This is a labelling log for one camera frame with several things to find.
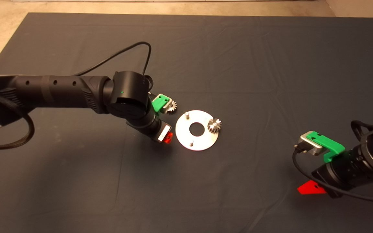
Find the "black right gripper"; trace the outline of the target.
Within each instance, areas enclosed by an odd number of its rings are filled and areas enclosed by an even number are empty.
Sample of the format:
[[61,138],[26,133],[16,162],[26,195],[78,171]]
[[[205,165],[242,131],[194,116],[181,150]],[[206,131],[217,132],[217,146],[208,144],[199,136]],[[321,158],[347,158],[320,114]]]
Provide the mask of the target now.
[[[373,184],[373,167],[370,162],[373,159],[373,148],[362,151],[361,148],[353,148],[343,152],[312,171],[312,176],[333,187],[349,191],[356,187]],[[326,194],[326,190],[317,182],[309,180],[297,188],[302,195]]]

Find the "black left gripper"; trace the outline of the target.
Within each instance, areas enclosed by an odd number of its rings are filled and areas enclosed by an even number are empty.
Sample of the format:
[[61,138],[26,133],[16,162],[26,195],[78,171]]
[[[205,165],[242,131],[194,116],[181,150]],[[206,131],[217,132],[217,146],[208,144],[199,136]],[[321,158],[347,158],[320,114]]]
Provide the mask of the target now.
[[147,112],[138,119],[128,118],[126,123],[158,143],[170,144],[172,141],[172,126],[161,120],[156,112]]

